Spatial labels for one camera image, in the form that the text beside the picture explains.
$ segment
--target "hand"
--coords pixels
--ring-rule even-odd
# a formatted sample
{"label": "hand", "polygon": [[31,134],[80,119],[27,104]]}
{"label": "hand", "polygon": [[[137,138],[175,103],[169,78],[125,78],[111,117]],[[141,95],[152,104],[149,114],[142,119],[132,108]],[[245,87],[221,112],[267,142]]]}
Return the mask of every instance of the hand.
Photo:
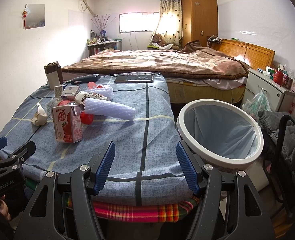
{"label": "hand", "polygon": [[0,202],[1,202],[0,213],[5,218],[6,221],[10,221],[11,216],[9,214],[6,203],[3,201],[5,198],[6,198],[6,196],[3,196],[2,198],[0,198]]}

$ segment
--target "mirror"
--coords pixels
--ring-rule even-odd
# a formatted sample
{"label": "mirror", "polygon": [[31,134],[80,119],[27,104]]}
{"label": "mirror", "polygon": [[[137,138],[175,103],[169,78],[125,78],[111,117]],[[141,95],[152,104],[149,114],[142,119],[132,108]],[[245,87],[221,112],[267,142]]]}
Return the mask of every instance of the mirror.
{"label": "mirror", "polygon": [[44,4],[26,4],[25,11],[27,15],[25,17],[25,24],[24,29],[32,29],[38,27],[44,27],[44,11],[45,5]]}

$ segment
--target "brown blanket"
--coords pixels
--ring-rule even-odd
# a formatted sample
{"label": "brown blanket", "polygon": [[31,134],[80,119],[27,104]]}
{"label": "brown blanket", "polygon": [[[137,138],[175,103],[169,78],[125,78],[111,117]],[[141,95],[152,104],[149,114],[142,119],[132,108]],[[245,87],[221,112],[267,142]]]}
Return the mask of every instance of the brown blanket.
{"label": "brown blanket", "polygon": [[199,41],[195,41],[187,44],[181,52],[105,50],[66,66],[62,71],[87,74],[159,72],[164,77],[237,79],[247,77],[248,68],[245,63],[211,48],[203,48]]}

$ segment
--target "floral curtain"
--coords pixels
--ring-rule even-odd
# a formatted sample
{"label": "floral curtain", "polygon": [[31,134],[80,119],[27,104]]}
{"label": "floral curtain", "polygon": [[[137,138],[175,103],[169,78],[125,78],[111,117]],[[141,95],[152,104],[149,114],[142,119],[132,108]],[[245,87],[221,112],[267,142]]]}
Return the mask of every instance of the floral curtain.
{"label": "floral curtain", "polygon": [[160,19],[150,43],[155,33],[160,33],[167,44],[179,46],[183,37],[181,0],[161,0]]}

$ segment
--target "red jar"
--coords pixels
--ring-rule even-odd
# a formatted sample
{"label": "red jar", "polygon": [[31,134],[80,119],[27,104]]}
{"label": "red jar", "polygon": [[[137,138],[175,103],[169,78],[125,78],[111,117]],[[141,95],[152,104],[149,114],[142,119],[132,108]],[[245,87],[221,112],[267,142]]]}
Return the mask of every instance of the red jar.
{"label": "red jar", "polygon": [[283,77],[284,77],[283,71],[278,68],[274,74],[273,81],[276,84],[279,84],[281,86],[281,85],[283,85]]}

